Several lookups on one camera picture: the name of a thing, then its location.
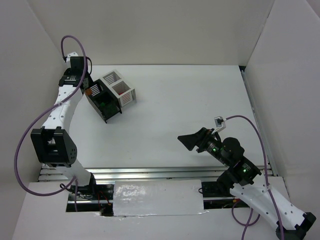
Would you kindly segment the tan lego plate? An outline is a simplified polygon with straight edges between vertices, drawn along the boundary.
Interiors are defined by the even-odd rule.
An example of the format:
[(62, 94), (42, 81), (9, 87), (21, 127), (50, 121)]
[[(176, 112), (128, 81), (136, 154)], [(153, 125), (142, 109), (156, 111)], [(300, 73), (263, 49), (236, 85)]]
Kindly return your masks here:
[(92, 95), (92, 90), (91, 90), (90, 88), (87, 88), (87, 89), (85, 90), (85, 94), (86, 94), (87, 96)]

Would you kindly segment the green lego plate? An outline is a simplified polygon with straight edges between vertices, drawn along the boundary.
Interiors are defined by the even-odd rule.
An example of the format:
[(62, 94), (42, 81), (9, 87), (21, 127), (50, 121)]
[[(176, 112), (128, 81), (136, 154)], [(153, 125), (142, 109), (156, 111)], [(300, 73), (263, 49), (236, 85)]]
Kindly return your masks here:
[(107, 115), (113, 115), (118, 113), (118, 108), (115, 105), (107, 105), (104, 108)]

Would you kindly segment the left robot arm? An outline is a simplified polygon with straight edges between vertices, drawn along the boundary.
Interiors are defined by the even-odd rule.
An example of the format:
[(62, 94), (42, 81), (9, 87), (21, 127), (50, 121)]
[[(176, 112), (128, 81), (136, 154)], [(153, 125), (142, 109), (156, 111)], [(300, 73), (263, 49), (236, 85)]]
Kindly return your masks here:
[(93, 80), (84, 66), (84, 58), (76, 52), (67, 56), (66, 63), (68, 68), (58, 83), (57, 107), (51, 110), (41, 128), (31, 131), (30, 137), (39, 162), (68, 180), (76, 177), (70, 191), (89, 196), (96, 193), (96, 180), (78, 161), (78, 150), (69, 132), (76, 107)]

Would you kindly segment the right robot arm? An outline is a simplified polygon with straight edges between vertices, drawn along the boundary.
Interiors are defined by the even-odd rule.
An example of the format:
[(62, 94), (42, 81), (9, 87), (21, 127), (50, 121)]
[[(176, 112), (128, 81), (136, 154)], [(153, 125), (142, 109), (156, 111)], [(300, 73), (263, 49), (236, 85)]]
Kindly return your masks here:
[(189, 151), (207, 152), (227, 166), (217, 179), (218, 188), (242, 200), (275, 230), (279, 239), (302, 240), (316, 221), (289, 202), (277, 189), (267, 185), (262, 172), (244, 156), (244, 148), (234, 137), (221, 140), (213, 129), (177, 138)]

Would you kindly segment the black slotted container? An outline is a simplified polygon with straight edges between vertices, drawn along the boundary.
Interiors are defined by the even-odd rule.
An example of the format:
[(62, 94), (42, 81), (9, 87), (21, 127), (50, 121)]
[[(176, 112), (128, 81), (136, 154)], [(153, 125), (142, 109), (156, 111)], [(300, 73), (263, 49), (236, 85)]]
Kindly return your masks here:
[[(110, 118), (117, 115), (118, 113), (122, 114), (118, 99), (112, 94), (112, 92), (107, 88), (102, 80), (98, 79), (94, 81), (93, 85), (89, 89), (91, 89), (92, 95), (86, 95), (84, 91), (85, 96), (105, 123), (107, 123)], [(115, 105), (117, 107), (118, 113), (106, 114), (105, 106), (101, 106), (101, 102), (105, 102), (105, 106)]]

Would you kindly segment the white slotted container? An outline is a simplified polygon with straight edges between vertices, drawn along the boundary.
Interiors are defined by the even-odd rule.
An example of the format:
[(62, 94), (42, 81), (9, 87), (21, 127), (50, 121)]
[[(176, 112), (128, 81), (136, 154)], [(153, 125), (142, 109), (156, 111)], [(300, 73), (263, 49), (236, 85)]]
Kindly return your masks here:
[(116, 69), (100, 76), (99, 78), (111, 91), (111, 93), (117, 98), (120, 107), (123, 108), (126, 105), (136, 100), (135, 87), (126, 80)]

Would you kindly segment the aluminium front rail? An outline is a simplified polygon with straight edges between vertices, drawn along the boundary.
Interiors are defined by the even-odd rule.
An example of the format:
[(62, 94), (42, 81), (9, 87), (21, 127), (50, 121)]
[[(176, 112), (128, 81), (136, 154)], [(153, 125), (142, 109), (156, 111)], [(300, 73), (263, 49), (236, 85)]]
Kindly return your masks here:
[(114, 181), (190, 180), (213, 181), (227, 168), (214, 167), (153, 167), (153, 168), (89, 168), (98, 183)]

